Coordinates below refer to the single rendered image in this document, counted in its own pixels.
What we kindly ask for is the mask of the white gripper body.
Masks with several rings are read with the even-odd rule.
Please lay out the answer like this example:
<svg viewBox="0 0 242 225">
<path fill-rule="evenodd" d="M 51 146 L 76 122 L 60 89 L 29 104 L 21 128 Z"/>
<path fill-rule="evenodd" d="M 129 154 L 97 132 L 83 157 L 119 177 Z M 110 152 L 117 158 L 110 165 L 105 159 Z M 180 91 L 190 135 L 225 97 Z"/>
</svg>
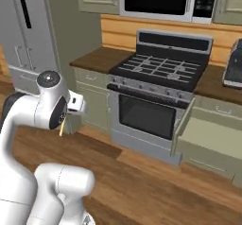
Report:
<svg viewBox="0 0 242 225">
<path fill-rule="evenodd" d="M 67 104 L 67 112 L 72 115 L 84 115 L 86 113 L 87 105 L 82 96 L 72 97 Z"/>
</svg>

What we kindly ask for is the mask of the green drawer front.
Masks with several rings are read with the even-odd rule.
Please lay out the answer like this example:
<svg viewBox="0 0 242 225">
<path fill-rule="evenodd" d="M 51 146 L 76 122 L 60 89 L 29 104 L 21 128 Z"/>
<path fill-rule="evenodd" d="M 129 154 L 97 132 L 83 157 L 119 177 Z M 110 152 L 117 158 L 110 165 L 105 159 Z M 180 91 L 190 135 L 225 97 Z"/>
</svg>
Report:
<svg viewBox="0 0 242 225">
<path fill-rule="evenodd" d="M 219 153 L 206 147 L 201 147 L 184 140 L 178 140 L 177 151 L 182 154 L 182 160 L 189 164 L 190 159 L 208 164 L 216 169 L 217 175 L 230 180 L 234 175 L 242 172 L 242 161 L 235 157 Z"/>
<path fill-rule="evenodd" d="M 108 84 L 108 76 L 96 71 L 83 68 L 74 68 L 76 80 L 89 85 L 105 88 Z"/>
<path fill-rule="evenodd" d="M 218 124 L 242 121 L 242 106 L 218 99 L 195 96 L 192 115 L 196 118 Z"/>
</svg>

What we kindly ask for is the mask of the open green drawer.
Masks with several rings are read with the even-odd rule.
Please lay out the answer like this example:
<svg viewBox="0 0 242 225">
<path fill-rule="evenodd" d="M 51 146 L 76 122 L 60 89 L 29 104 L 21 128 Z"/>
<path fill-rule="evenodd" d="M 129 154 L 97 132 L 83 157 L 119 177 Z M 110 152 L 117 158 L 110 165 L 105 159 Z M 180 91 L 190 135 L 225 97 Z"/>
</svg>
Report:
<svg viewBox="0 0 242 225">
<path fill-rule="evenodd" d="M 195 98 L 175 129 L 171 154 L 177 151 L 178 140 L 184 140 L 242 160 L 242 121 L 218 124 L 196 118 L 192 115 L 194 103 Z"/>
</svg>

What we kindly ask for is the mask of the green cupboard door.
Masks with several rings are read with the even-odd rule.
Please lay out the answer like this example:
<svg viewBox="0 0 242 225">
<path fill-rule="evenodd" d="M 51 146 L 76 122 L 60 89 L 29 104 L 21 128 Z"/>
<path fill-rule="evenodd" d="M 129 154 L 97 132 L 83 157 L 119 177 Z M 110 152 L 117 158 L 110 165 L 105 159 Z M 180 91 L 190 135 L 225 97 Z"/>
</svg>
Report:
<svg viewBox="0 0 242 225">
<path fill-rule="evenodd" d="M 77 90 L 87 103 L 87 112 L 82 118 L 83 124 L 109 132 L 108 91 L 81 82 L 77 82 Z"/>
</svg>

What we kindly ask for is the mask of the silver oven door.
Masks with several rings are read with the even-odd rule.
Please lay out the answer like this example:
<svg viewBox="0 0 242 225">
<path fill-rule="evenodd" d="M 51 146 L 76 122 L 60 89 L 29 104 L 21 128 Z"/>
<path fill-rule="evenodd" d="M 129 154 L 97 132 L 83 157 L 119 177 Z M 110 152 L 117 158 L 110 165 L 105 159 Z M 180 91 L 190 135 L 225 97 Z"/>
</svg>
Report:
<svg viewBox="0 0 242 225">
<path fill-rule="evenodd" d="M 113 130 L 171 149 L 173 133 L 186 109 L 180 109 L 109 90 Z"/>
</svg>

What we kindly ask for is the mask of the grey fridge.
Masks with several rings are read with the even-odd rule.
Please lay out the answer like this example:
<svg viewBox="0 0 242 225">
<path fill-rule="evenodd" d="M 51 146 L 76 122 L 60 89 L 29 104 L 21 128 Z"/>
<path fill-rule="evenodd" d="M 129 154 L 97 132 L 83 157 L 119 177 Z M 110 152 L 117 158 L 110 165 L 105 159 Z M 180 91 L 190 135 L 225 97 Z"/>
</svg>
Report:
<svg viewBox="0 0 242 225">
<path fill-rule="evenodd" d="M 59 71 L 46 0 L 0 0 L 0 44 L 17 91 L 36 95 L 36 79 Z"/>
</svg>

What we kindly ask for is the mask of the silver gas stove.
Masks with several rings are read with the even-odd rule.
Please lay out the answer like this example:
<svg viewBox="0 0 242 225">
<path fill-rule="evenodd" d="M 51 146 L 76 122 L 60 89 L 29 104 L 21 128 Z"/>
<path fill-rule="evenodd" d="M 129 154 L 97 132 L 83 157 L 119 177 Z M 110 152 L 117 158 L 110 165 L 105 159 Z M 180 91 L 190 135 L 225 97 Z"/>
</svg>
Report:
<svg viewBox="0 0 242 225">
<path fill-rule="evenodd" d="M 109 71 L 108 84 L 116 84 L 191 103 L 193 92 L 211 54 L 208 35 L 139 29 L 136 51 Z M 113 130 L 112 140 L 151 158 L 179 165 L 182 155 Z"/>
</svg>

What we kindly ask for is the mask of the dark grey countertop appliance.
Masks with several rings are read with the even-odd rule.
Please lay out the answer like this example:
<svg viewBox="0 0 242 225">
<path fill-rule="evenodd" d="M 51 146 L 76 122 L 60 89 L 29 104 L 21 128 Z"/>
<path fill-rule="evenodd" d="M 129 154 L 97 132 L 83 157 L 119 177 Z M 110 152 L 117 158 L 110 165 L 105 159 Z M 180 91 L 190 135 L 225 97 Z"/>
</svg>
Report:
<svg viewBox="0 0 242 225">
<path fill-rule="evenodd" d="M 242 38 L 233 44 L 223 76 L 224 86 L 242 90 Z"/>
</svg>

